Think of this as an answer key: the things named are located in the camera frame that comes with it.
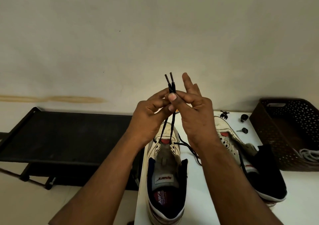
white table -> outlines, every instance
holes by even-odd
[[[214,112],[216,116],[220,114],[221,112]],[[248,134],[237,132],[237,135],[244,143],[251,143],[257,148],[262,143],[249,119],[244,123],[240,122],[242,114],[231,112],[228,114],[227,122],[234,131],[240,130],[243,127],[247,128]],[[181,138],[187,142],[180,114],[176,115],[175,127]],[[180,224],[219,224],[202,167],[197,164],[196,158],[187,147],[181,146],[181,159],[188,159],[188,180],[185,212]],[[146,208],[146,166],[145,152],[135,212],[135,224],[138,225],[151,224]],[[287,185],[288,195],[285,201],[278,203],[274,207],[274,214],[284,224],[319,224],[319,173],[282,171],[282,175]]]

red shoe tab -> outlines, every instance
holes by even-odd
[[[224,137],[227,137],[229,135],[228,132],[223,132],[223,133],[220,133],[221,136],[224,136]]]
[[[161,139],[161,142],[162,142],[163,144],[169,144],[169,140],[167,140],[167,139]]]

black shoelace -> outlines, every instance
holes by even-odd
[[[166,78],[167,83],[168,83],[169,93],[172,93],[172,92],[175,93],[175,92],[176,92],[175,82],[174,82],[173,75],[172,75],[171,72],[170,72],[170,76],[171,76],[171,79],[172,79],[172,84],[170,84],[169,79],[168,79],[167,75],[165,74],[165,78]],[[165,126],[166,126],[166,124],[167,124],[167,120],[168,120],[168,118],[165,119],[164,126],[163,126],[163,129],[162,129],[162,133],[161,133],[161,135],[160,135],[160,140],[162,139],[162,136],[163,136],[163,133],[164,133],[164,130],[165,130]],[[173,113],[173,117],[172,117],[171,135],[170,135],[170,138],[169,138],[169,143],[172,142],[172,135],[173,135],[173,131],[174,131],[174,123],[175,123],[175,112]],[[174,144],[186,146],[186,147],[192,152],[192,154],[196,157],[196,160],[197,160],[198,164],[201,166],[202,164],[199,162],[199,160],[198,160],[198,159],[199,159],[199,156],[198,156],[198,154],[195,152],[195,150],[193,150],[193,148],[192,148],[188,143],[184,142],[184,141],[181,139],[179,133],[178,133],[178,137],[179,137],[179,139],[180,139],[181,142],[174,142]]]

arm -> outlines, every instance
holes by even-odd
[[[86,185],[52,218],[50,225],[113,224],[133,160],[172,113],[168,89],[138,103],[125,134]]]
[[[212,102],[184,73],[187,92],[166,95],[182,117],[189,144],[201,158],[206,183],[221,224],[282,224],[260,199],[216,132]]]

fingernail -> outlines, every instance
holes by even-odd
[[[168,99],[169,99],[170,101],[174,101],[176,98],[177,98],[177,96],[176,96],[175,93],[170,93],[169,96],[168,96]]]
[[[175,108],[174,108],[173,105],[170,105],[170,106],[168,107],[168,110],[171,111],[171,112],[174,112],[174,111],[175,111]]]

